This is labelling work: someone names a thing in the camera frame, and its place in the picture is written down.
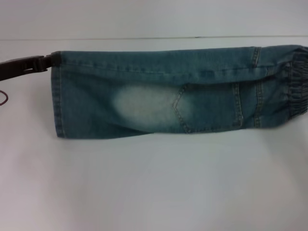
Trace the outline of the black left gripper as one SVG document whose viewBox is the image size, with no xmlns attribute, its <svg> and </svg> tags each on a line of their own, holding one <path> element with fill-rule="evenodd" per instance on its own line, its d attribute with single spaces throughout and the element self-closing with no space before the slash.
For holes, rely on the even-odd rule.
<svg viewBox="0 0 308 231">
<path fill-rule="evenodd" d="M 14 78 L 28 73 L 40 73 L 61 63 L 59 54 L 32 56 L 8 60 L 0 64 L 0 78 Z"/>
</svg>

